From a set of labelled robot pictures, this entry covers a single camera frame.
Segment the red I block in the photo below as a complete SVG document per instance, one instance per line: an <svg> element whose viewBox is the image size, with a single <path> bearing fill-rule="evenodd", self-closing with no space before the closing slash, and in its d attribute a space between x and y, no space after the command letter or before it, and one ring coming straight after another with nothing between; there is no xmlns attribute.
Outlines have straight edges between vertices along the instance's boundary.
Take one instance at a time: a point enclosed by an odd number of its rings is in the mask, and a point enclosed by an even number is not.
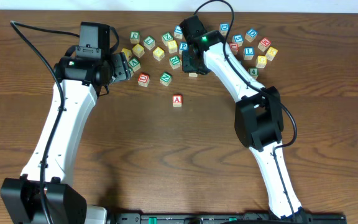
<svg viewBox="0 0 358 224"><path fill-rule="evenodd" d="M189 77L195 77L195 78L196 78L196 77L198 77L198 74L197 74L197 73L194 73L194 72L193 72L193 73L189 73Z"/></svg>

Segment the red A block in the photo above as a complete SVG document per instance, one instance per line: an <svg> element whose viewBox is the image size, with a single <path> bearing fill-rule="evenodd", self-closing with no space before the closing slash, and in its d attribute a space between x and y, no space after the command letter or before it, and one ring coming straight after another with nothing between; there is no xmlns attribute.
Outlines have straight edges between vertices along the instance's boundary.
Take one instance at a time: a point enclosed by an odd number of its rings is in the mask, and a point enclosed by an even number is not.
<svg viewBox="0 0 358 224"><path fill-rule="evenodd" d="M173 107L182 107L183 97L181 95L173 95L172 105Z"/></svg>

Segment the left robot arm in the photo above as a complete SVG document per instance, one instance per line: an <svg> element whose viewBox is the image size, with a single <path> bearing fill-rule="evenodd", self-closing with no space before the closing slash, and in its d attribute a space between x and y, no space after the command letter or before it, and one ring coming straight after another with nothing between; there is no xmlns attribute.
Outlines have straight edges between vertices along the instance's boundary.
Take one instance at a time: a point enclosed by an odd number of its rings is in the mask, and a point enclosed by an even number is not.
<svg viewBox="0 0 358 224"><path fill-rule="evenodd" d="M37 146L18 178L6 178L1 198L14 223L113 223L107 208L90 205L73 188L83 130L110 84L132 74L126 56L110 42L113 26L82 22L79 43L48 70L54 79L50 111Z"/></svg>

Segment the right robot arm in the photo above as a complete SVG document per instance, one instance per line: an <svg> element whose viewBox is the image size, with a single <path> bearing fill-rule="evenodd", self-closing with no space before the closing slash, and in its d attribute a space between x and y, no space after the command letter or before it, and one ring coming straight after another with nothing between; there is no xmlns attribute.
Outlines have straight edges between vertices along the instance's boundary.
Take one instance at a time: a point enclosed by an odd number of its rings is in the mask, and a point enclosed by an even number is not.
<svg viewBox="0 0 358 224"><path fill-rule="evenodd" d="M283 114L289 111L278 90L252 78L232 54L226 38L217 30L207 31L198 16L185 19L180 28L188 44L183 71L213 72L236 103L234 129L258 163L268 193L270 222L307 223L283 158Z"/></svg>

